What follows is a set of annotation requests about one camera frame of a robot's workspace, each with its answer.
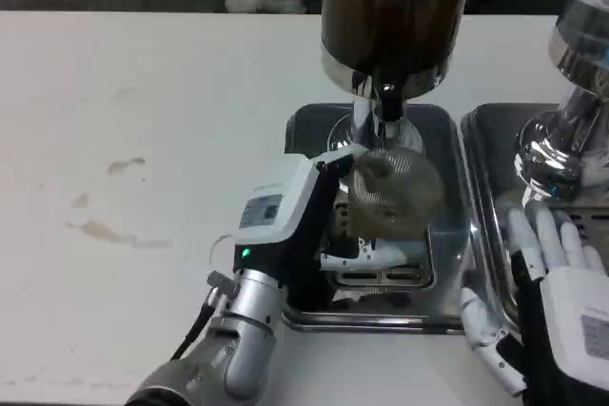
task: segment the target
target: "label sticker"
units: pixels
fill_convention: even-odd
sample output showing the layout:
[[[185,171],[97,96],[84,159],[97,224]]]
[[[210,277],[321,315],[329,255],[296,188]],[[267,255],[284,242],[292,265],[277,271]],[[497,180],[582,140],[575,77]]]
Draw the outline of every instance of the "label sticker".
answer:
[[[581,325],[588,355],[609,360],[609,321],[581,316]]]

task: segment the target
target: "white countertop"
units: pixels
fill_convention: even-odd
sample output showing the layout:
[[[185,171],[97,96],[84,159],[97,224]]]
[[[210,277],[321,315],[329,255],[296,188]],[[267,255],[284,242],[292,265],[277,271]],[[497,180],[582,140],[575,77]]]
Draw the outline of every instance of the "white countertop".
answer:
[[[457,122],[556,102],[553,24],[465,18],[420,100]],[[318,16],[0,13],[0,401],[120,404],[170,356],[206,274],[230,271],[230,243],[212,264],[208,249],[282,154],[289,116],[349,101],[319,36]],[[462,337],[282,327],[279,342],[264,405],[518,404]]]

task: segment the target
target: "silver metal joint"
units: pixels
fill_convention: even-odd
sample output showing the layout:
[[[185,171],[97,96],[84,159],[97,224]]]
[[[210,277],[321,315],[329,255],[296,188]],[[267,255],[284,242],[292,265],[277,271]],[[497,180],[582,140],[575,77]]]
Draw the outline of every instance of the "silver metal joint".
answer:
[[[254,270],[244,270],[235,280],[240,285],[239,295],[226,314],[251,319],[274,330],[282,318],[286,287],[280,288],[276,280]]]

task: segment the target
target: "brown stain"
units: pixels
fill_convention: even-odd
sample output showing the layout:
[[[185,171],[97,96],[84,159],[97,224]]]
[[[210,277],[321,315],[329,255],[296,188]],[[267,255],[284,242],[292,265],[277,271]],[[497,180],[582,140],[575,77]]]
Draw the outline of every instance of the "brown stain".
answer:
[[[88,207],[88,194],[84,193],[72,202],[72,208],[87,208]]]
[[[66,226],[79,229],[85,235],[100,242],[111,242],[113,244],[127,244],[134,249],[168,249],[173,245],[171,240],[148,240],[139,241],[135,235],[119,234],[97,221],[88,221],[83,225],[74,225],[66,222]]]
[[[126,161],[126,162],[117,161],[117,162],[113,162],[112,164],[109,165],[107,173],[109,176],[119,175],[119,174],[123,173],[123,171],[125,171],[125,168],[127,168],[130,165],[145,165],[145,164],[146,164],[146,160],[143,157],[135,157],[135,158],[131,159],[130,161]]]
[[[114,93],[114,100],[121,100],[135,92],[135,87],[121,87]]]

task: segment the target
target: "shoe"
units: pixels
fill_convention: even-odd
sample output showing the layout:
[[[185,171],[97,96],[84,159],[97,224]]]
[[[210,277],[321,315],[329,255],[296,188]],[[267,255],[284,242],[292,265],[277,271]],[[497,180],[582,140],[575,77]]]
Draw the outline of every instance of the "shoe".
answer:
[[[229,13],[305,13],[302,0],[226,0]]]

